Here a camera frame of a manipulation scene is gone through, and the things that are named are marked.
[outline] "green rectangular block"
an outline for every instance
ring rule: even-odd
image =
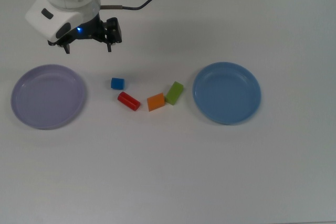
[[[175,81],[165,97],[166,102],[171,105],[175,105],[182,91],[183,91],[183,85]]]

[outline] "blue plate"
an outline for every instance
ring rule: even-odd
[[[247,69],[218,62],[202,69],[195,78],[196,105],[211,120],[237,124],[252,116],[261,101],[257,79]]]

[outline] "blue cube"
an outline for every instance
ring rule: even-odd
[[[111,88],[117,90],[124,90],[125,80],[119,78],[112,78],[111,80]]]

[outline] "plate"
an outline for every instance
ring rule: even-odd
[[[74,71],[60,65],[43,65],[18,80],[11,104],[20,121],[50,130],[70,122],[80,112],[85,97],[85,85]]]
[[[257,111],[261,91],[257,79],[247,69],[230,62],[217,62],[198,73],[193,97],[208,118],[229,125],[240,123]]]

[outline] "white table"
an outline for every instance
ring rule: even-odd
[[[50,47],[24,20],[35,0],[0,0],[0,223],[242,224],[336,220],[336,0],[155,0],[118,17],[123,43]],[[138,6],[145,0],[102,0]],[[192,98],[218,61],[249,69],[257,114],[208,120]],[[84,79],[70,124],[40,131],[11,111],[16,81],[56,63]],[[111,77],[143,105],[117,101]],[[175,106],[146,98],[178,81]]]

